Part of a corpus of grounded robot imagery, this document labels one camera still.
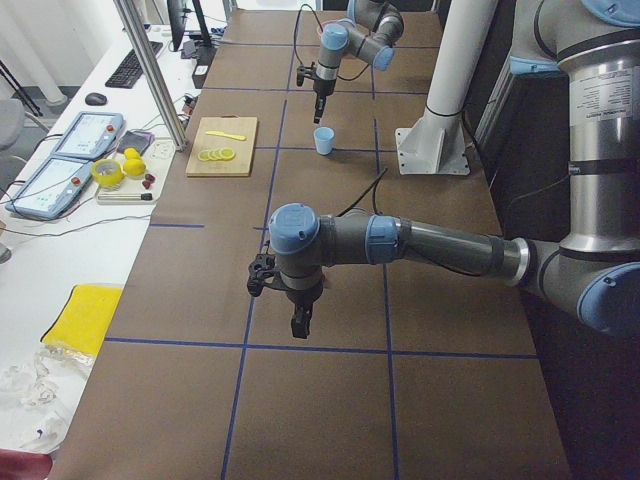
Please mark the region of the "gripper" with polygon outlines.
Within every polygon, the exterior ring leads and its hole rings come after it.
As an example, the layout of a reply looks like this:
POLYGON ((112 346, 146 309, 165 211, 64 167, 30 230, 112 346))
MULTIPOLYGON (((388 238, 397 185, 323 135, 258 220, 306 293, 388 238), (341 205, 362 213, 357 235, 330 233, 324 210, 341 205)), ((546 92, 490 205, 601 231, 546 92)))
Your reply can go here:
POLYGON ((314 123, 320 123, 324 115, 325 99, 334 93, 336 79, 324 79, 316 75, 314 77, 313 89, 317 95, 314 105, 314 123))
POLYGON ((282 274, 282 280, 287 287, 287 298, 294 303, 296 308, 291 319, 292 335, 294 338, 307 339, 310 334, 314 302, 323 293, 324 274, 313 273, 305 277, 291 277, 282 274))

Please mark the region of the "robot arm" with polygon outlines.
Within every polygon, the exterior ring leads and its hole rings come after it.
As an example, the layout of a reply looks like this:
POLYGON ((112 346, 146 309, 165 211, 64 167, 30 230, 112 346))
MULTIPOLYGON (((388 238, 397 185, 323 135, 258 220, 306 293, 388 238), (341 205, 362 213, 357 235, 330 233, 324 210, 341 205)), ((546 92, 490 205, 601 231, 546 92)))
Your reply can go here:
POLYGON ((386 71, 403 32, 401 13, 389 1, 350 1, 347 17, 323 28, 318 60, 297 69, 299 85, 305 78, 313 81, 315 124, 320 123, 327 98, 334 92, 343 57, 351 55, 375 70, 386 71))
MULTIPOLYGON (((401 174, 449 174, 450 134, 484 45, 497 1, 452 1, 422 117, 399 129, 401 174)), ((314 81, 314 123, 333 93, 345 54, 386 70, 404 22, 389 1, 349 1, 348 18, 321 35, 319 60, 298 68, 314 81)), ((559 243, 446 229, 355 208, 317 216, 281 206, 269 224, 273 254, 249 266, 247 288, 286 292, 292 334, 307 338, 322 267, 431 263, 472 277, 502 278, 619 337, 639 335, 639 1, 516 1, 510 71, 569 77, 570 232, 559 243)))

